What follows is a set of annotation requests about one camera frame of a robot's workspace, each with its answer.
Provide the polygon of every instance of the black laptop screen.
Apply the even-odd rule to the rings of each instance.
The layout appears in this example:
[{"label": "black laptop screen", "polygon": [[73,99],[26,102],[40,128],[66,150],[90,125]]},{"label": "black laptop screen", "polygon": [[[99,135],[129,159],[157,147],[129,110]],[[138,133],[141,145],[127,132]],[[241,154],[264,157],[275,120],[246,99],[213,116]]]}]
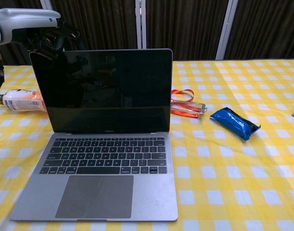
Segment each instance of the black laptop screen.
[{"label": "black laptop screen", "polygon": [[54,132],[169,131],[172,52],[66,51],[30,54]]}]

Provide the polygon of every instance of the brown curtain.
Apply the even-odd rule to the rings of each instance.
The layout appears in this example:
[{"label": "brown curtain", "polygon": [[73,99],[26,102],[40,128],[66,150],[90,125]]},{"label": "brown curtain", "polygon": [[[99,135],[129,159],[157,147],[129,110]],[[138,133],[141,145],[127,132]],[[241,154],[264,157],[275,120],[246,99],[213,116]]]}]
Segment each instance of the brown curtain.
[{"label": "brown curtain", "polygon": [[239,0],[225,59],[294,58],[294,0]]},{"label": "brown curtain", "polygon": [[[42,8],[40,0],[0,0],[1,8]],[[0,46],[4,65],[30,64],[28,51],[22,44],[6,44]]]},{"label": "brown curtain", "polygon": [[174,60],[215,59],[228,0],[146,0],[148,48]]},{"label": "brown curtain", "polygon": [[88,50],[136,49],[135,0],[51,0]]}]

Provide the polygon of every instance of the laptop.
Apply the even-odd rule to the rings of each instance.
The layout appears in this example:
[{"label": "laptop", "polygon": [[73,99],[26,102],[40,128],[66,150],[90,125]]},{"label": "laptop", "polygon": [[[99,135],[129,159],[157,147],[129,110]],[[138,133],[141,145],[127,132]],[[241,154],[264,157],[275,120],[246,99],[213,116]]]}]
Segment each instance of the laptop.
[{"label": "laptop", "polygon": [[173,221],[170,49],[30,59],[54,133],[11,220]]}]

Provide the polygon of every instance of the blue snack bar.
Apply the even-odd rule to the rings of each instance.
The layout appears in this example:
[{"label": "blue snack bar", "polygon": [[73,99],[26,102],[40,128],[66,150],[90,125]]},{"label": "blue snack bar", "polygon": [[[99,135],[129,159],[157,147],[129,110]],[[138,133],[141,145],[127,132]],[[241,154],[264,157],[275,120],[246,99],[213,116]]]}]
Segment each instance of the blue snack bar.
[{"label": "blue snack bar", "polygon": [[242,118],[228,107],[222,108],[213,113],[210,118],[215,119],[221,125],[231,130],[245,141],[250,138],[252,133],[256,132],[261,127]]}]

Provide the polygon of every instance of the gingham tablecloth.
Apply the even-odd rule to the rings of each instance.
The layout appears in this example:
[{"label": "gingham tablecloth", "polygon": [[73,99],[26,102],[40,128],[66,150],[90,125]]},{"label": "gingham tablecloth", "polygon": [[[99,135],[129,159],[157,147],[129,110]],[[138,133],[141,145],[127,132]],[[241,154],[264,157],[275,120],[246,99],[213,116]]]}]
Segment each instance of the gingham tablecloth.
[{"label": "gingham tablecloth", "polygon": [[[5,73],[0,94],[38,89],[30,66]],[[199,120],[171,116],[178,221],[9,221],[52,127],[43,112],[0,105],[0,230],[294,231],[294,60],[174,62],[173,89],[188,88],[208,112]],[[261,129],[242,141],[209,119],[223,107]]]}]

